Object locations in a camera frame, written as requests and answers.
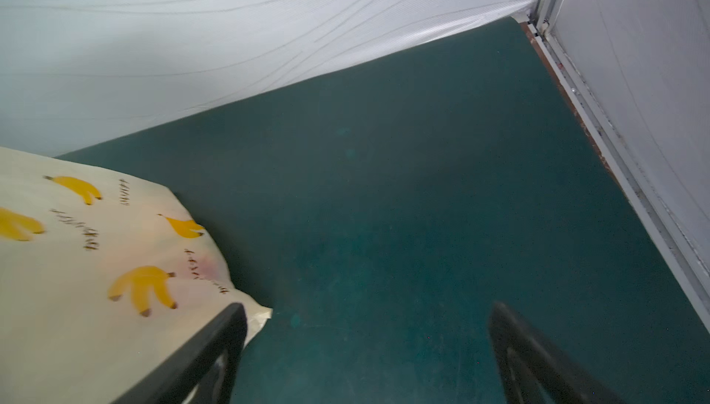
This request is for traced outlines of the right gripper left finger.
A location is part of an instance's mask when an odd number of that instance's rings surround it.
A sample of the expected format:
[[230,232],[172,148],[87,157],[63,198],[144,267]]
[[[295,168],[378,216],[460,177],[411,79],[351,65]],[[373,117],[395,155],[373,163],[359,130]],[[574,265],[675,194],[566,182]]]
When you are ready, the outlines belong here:
[[116,402],[230,402],[247,331],[243,305],[230,304]]

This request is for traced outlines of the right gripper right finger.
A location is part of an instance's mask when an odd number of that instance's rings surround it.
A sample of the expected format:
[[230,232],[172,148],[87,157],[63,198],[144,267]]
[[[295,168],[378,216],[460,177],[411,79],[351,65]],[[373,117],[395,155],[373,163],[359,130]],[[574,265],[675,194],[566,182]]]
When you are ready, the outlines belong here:
[[508,403],[623,402],[508,304],[494,303],[488,334]]

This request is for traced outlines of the banana print plastic bag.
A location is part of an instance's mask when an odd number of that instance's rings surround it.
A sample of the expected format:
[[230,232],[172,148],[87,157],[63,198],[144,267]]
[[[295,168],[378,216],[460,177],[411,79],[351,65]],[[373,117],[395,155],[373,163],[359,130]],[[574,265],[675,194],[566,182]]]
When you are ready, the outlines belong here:
[[1,152],[1,400],[140,403],[271,318],[166,187]]

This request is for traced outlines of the green table mat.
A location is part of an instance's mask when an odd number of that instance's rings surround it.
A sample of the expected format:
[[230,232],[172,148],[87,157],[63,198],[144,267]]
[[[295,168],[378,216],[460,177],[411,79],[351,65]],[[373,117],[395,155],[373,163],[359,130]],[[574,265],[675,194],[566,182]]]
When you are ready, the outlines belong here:
[[235,403],[501,403],[495,302],[630,403],[709,335],[511,18],[67,154],[170,188],[273,316]]

